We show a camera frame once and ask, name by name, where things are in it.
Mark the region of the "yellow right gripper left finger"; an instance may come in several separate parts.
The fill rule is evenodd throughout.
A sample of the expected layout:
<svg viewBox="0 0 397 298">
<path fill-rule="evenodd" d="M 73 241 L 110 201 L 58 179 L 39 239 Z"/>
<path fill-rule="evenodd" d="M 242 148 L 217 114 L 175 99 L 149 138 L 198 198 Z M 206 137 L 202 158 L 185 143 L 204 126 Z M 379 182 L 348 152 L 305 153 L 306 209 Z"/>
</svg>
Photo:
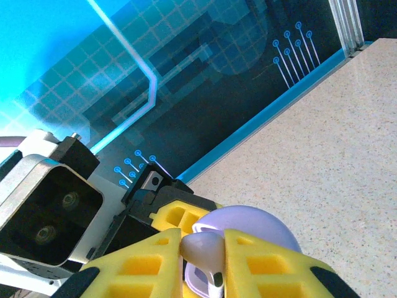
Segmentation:
<svg viewBox="0 0 397 298">
<path fill-rule="evenodd" d="M 182 297 L 181 230 L 170 228 L 96 258 L 53 297 Z"/>
</svg>

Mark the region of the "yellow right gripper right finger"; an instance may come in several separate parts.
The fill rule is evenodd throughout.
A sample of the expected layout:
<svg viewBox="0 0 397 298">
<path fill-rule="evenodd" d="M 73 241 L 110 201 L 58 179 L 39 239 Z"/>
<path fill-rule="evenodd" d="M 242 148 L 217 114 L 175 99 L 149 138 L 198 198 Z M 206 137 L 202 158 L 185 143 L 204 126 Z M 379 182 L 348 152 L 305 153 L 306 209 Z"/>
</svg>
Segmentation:
<svg viewBox="0 0 397 298">
<path fill-rule="evenodd" d="M 225 297 L 358 297 L 315 258 L 239 230 L 226 229 Z"/>
</svg>

